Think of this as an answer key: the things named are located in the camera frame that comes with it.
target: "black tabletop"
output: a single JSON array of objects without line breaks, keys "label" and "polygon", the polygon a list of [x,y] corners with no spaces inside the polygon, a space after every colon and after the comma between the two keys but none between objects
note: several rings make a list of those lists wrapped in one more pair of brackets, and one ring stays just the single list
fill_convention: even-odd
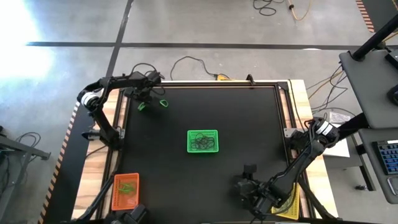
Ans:
[{"label": "black tabletop", "polygon": [[363,146],[368,154],[369,160],[371,161],[376,177],[380,183],[381,189],[389,203],[398,203],[398,196],[394,195],[391,188],[387,182],[390,177],[395,177],[398,175],[386,175],[384,174],[381,163],[379,162],[376,149],[372,147],[372,142],[374,141],[384,141],[384,140],[396,140],[398,139],[398,129],[361,129],[359,130],[359,135],[361,136]]},{"label": "black tabletop", "polygon": [[[249,222],[233,176],[257,164],[267,180],[287,166],[275,89],[166,88],[162,97],[168,108],[131,103],[121,161],[122,173],[140,175],[151,223]],[[218,130],[219,152],[187,152],[187,131],[201,129]]]},{"label": "black tabletop", "polygon": [[340,54],[341,64],[370,127],[398,128],[398,106],[387,98],[387,92],[398,85],[398,70],[384,57],[385,50],[370,52],[362,62],[349,53]]}]

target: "green basket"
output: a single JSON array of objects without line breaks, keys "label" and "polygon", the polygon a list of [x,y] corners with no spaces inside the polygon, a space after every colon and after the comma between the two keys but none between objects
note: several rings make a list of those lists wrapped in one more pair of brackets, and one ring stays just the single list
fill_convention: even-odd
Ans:
[{"label": "green basket", "polygon": [[217,130],[190,130],[187,139],[189,153],[218,152]]}]

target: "orange basket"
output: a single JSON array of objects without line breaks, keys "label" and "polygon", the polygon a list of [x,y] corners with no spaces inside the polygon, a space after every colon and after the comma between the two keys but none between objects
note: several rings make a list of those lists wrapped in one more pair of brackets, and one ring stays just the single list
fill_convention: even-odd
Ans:
[{"label": "orange basket", "polygon": [[139,174],[117,174],[114,176],[112,210],[130,210],[138,205]]}]

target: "concrete floor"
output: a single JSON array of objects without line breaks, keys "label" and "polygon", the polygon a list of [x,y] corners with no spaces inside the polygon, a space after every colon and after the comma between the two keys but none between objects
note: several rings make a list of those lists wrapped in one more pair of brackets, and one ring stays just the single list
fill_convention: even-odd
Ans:
[{"label": "concrete floor", "polygon": [[[10,138],[37,131],[37,146],[52,152],[48,161],[35,160],[26,184],[19,189],[9,221],[36,222],[60,151],[77,93],[105,76],[111,47],[24,47],[26,42],[115,42],[126,0],[18,0],[0,3],[0,124]],[[304,21],[295,22],[285,4],[277,14],[260,16],[242,0],[136,0],[123,42],[234,44],[361,45],[368,32],[355,0],[314,1]],[[302,14],[307,2],[296,2]],[[342,50],[135,49],[122,48],[113,75],[127,73],[139,62],[153,64],[169,79],[172,64],[191,55],[206,62],[210,72],[243,79],[303,79],[307,86],[329,77]],[[210,80],[198,62],[180,62],[175,80]],[[342,85],[350,87],[347,80]],[[312,99],[320,105],[329,87]],[[330,106],[360,113],[351,89]],[[346,220],[397,223],[398,207],[382,192],[358,192],[359,169],[328,170],[337,209]]]}]

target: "white paper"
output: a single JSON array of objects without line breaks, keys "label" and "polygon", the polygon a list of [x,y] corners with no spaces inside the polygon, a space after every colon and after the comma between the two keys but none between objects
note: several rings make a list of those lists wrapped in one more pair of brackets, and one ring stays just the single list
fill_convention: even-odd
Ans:
[{"label": "white paper", "polygon": [[[340,126],[340,124],[332,124],[335,127]],[[325,149],[323,152],[323,155],[328,155],[328,156],[341,156],[341,157],[349,157],[349,151],[348,151],[348,145],[347,145],[347,140],[343,139],[336,143],[335,146]]]}]

